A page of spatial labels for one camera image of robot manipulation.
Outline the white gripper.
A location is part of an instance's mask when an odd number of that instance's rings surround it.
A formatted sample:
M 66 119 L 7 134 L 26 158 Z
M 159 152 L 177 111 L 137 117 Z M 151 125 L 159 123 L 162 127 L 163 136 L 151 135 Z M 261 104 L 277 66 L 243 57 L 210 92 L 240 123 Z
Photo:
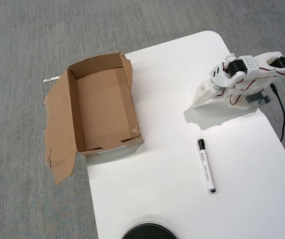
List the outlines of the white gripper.
M 206 79 L 198 86 L 191 107 L 197 107 L 206 102 L 218 103 L 227 99 L 228 95 L 217 95 L 218 92 L 219 87 L 211 79 Z

